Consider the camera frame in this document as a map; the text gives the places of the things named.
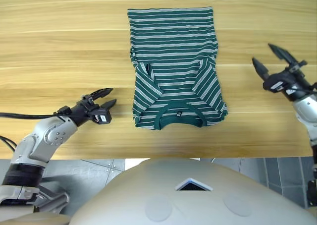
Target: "wood grain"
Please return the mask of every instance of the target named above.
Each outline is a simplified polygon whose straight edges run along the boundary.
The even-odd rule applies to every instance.
[[[205,128],[135,128],[127,9],[203,6],[214,7],[228,117]],[[272,72],[285,67],[268,42],[308,61],[304,73],[316,81],[317,0],[0,0],[0,112],[51,113],[113,87],[112,123],[86,123],[53,158],[309,156],[292,105],[263,91],[251,65],[256,56]],[[0,135],[19,141],[35,123],[1,119]],[[10,150],[1,146],[0,157]]]

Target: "gray tile floor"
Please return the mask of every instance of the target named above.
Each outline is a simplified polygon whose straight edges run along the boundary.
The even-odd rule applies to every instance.
[[[213,158],[201,158],[211,162]],[[213,163],[229,167],[270,189],[307,207],[306,184],[312,179],[312,158],[216,158]],[[0,178],[9,160],[0,160]],[[70,195],[70,203],[62,213],[73,215],[113,178],[124,171],[125,159],[52,160],[44,181],[58,181]]]

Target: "striped shirt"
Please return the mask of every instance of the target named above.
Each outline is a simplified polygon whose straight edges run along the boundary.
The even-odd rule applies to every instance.
[[[213,11],[129,9],[136,127],[214,125],[227,115],[215,70]]]

